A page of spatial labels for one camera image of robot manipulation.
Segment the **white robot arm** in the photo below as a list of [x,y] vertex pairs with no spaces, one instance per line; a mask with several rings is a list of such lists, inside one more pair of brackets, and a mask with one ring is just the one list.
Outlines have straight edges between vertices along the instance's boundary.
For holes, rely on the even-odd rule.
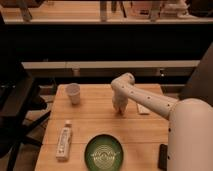
[[177,100],[134,86],[131,73],[111,82],[114,108],[123,113],[131,99],[169,121],[167,171],[213,171],[213,107],[203,100]]

